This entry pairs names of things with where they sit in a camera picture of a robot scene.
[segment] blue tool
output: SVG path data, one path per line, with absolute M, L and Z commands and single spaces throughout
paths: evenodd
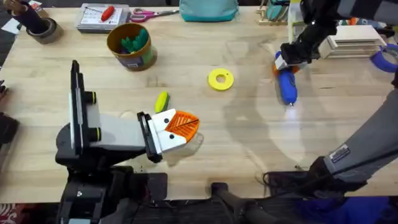
M 280 52 L 277 52 L 275 58 L 278 58 L 279 55 Z M 293 106 L 297 100 L 297 88 L 291 67 L 279 70 L 278 82 L 282 100 L 286 105 Z

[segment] pen cup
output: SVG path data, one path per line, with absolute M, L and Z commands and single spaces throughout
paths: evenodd
M 146 30 L 145 27 L 139 24 L 123 24 L 113 29 L 106 39 L 108 49 L 112 51 L 112 54 L 123 66 L 132 71 L 142 71 L 149 68 L 155 63 L 157 58 L 156 51 L 151 45 L 150 35 L 148 35 L 148 41 L 145 46 L 143 46 L 143 48 L 137 52 L 130 54 L 122 53 L 123 47 L 121 45 L 121 40 L 125 39 L 126 37 L 134 39 L 137 35 L 139 35 L 141 29 Z

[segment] teal bag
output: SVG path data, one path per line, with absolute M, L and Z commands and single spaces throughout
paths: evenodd
M 180 14 L 187 22 L 230 21 L 238 11 L 238 0 L 180 0 Z

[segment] gray robot arm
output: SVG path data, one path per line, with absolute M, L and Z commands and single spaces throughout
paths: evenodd
M 392 90 L 383 105 L 341 146 L 319 157 L 307 173 L 307 181 L 333 174 L 339 170 L 398 149 L 398 89 Z M 367 184 L 379 169 L 392 162 L 398 154 L 359 166 L 317 182 L 305 189 L 305 194 L 319 197 L 344 194 Z

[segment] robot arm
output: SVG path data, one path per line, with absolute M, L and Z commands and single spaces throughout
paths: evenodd
M 350 17 L 398 24 L 398 4 L 390 0 L 301 0 L 300 9 L 308 26 L 293 43 L 280 46 L 275 61 L 278 70 L 318 59 L 318 47 L 329 35 L 336 35 L 337 21 Z
M 100 114 L 98 97 L 85 91 L 75 60 L 69 102 L 70 124 L 57 136 L 55 156 L 69 174 L 58 223 L 123 223 L 137 208 L 134 201 L 166 197 L 166 174 L 135 174 L 132 167 L 116 164 L 142 154 L 160 162 L 163 153 L 192 139 L 199 127 L 196 116 L 175 109 L 153 116 L 140 112 L 136 120 Z
M 318 46 L 329 35 L 336 34 L 337 21 L 360 17 L 388 24 L 398 24 L 398 4 L 389 0 L 301 0 L 300 8 L 308 26 L 293 43 L 282 44 L 275 61 L 278 70 L 291 65 L 311 63 L 318 59 Z M 398 74 L 392 82 L 395 90 L 384 104 L 346 142 L 327 156 L 319 157 L 310 167 L 304 183 L 314 182 L 301 191 L 304 195 L 327 197 L 355 191 L 367 184 L 373 173 L 398 155 L 378 160 L 355 169 L 316 181 L 321 176 L 358 164 L 398 149 Z
M 307 172 L 306 182 L 332 174 L 359 162 L 398 149 L 398 89 L 391 91 L 383 105 L 336 150 L 319 157 Z M 305 195 L 328 197 L 355 191 L 398 154 L 334 175 L 304 190 Z

